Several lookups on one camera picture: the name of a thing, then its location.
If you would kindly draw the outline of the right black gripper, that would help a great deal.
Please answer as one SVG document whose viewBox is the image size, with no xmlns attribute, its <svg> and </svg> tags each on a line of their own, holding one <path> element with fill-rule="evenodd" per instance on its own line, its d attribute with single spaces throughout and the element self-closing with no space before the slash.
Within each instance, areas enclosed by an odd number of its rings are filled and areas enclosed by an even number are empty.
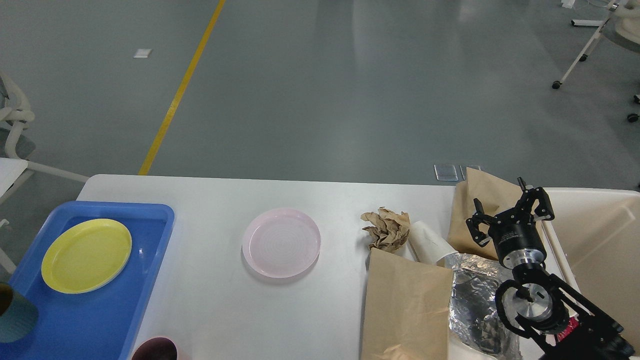
<svg viewBox="0 0 640 360">
<path fill-rule="evenodd" d="M 528 185 L 522 177 L 517 181 L 522 194 L 511 209 L 511 219 L 501 220 L 486 214 L 482 201 L 474 198 L 475 212 L 465 221 L 471 239 L 480 248 L 493 240 L 499 264 L 510 270 L 523 264 L 544 264 L 547 252 L 537 230 L 537 222 L 555 219 L 546 190 Z M 489 227 L 488 232 L 480 230 L 481 224 Z"/>
</svg>

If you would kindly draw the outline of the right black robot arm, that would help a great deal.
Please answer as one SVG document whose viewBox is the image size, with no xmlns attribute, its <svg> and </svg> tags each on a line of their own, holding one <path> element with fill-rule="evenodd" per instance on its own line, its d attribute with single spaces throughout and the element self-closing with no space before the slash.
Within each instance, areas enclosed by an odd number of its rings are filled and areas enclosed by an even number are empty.
<svg viewBox="0 0 640 360">
<path fill-rule="evenodd" d="M 622 337 L 613 317 L 546 269 L 547 252 L 537 223 L 555 218 L 543 187 L 518 178 L 521 196 L 514 207 L 495 215 L 474 198 L 475 211 L 465 223 L 471 239 L 492 243 L 499 264 L 512 278 L 494 294 L 497 314 L 510 332 L 531 339 L 544 360 L 628 360 L 634 347 Z"/>
</svg>

